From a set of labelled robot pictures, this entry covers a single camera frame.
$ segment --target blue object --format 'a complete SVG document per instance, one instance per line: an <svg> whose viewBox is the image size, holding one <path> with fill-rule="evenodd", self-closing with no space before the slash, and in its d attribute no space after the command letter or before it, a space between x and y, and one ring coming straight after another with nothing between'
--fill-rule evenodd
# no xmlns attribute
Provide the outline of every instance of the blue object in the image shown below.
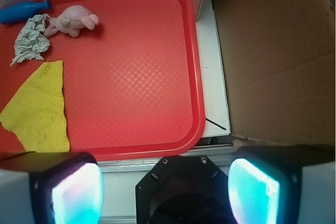
<svg viewBox="0 0 336 224"><path fill-rule="evenodd" d="M51 9L50 0L20 2L0 10L0 23L6 25L20 20L27 20L43 9Z"/></svg>
<svg viewBox="0 0 336 224"><path fill-rule="evenodd" d="M244 158L233 161L228 176L232 212L238 223L275 224L280 183Z"/></svg>

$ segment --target screw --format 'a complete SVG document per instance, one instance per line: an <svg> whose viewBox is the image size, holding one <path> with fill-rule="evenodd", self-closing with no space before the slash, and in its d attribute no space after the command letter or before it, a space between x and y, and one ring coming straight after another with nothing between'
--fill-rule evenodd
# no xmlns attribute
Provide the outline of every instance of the screw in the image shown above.
<svg viewBox="0 0 336 224"><path fill-rule="evenodd" d="M205 165L207 161L208 161L208 160L206 159L206 157L202 157L202 158L201 158L201 162L202 162L203 165Z"/></svg>

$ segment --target blue plastic bottle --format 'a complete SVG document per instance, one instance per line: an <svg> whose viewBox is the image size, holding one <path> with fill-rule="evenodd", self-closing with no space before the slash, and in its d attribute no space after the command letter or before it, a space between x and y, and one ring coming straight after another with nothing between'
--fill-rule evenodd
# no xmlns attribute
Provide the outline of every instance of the blue plastic bottle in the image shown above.
<svg viewBox="0 0 336 224"><path fill-rule="evenodd" d="M42 2L24 1L0 10L0 23L10 24L20 20L32 18L39 10L51 9L50 0Z"/></svg>

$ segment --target plastic tray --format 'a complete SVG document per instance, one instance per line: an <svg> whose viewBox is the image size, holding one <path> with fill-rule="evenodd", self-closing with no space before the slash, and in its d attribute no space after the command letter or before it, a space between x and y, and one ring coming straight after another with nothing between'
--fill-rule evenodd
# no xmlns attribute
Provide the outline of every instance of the plastic tray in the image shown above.
<svg viewBox="0 0 336 224"><path fill-rule="evenodd" d="M204 102L192 0L51 0L57 17L83 5L100 18L78 38L57 33L71 151L97 160L178 155L200 139ZM0 27L0 111L42 61L9 67L24 23ZM0 151L23 151L0 127Z"/></svg>

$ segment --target white table surface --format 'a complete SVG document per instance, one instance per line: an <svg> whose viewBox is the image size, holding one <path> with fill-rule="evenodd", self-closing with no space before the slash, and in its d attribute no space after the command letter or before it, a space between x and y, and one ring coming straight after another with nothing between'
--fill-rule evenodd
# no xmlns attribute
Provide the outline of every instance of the white table surface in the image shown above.
<svg viewBox="0 0 336 224"><path fill-rule="evenodd" d="M196 22L199 60L206 118L226 130L206 121L202 137L230 134L230 123L225 91L225 81L220 53L215 14L211 0L204 0L199 20Z"/></svg>

